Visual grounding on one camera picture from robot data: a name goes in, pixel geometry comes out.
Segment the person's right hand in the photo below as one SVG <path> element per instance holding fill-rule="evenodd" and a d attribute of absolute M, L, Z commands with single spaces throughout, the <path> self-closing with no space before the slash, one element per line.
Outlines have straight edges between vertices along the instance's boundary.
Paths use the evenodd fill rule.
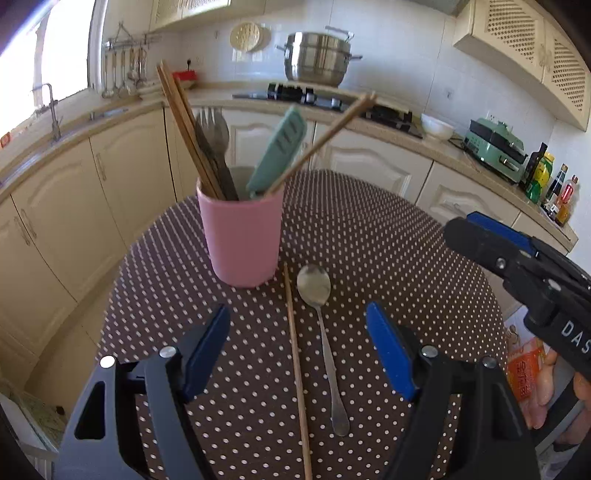
<path fill-rule="evenodd" d="M 557 438 L 556 443 L 561 445 L 580 444 L 588 434 L 591 424 L 591 386 L 580 373 L 576 373 L 573 379 L 573 390 L 576 398 L 582 402 L 582 409 L 568 428 Z"/>

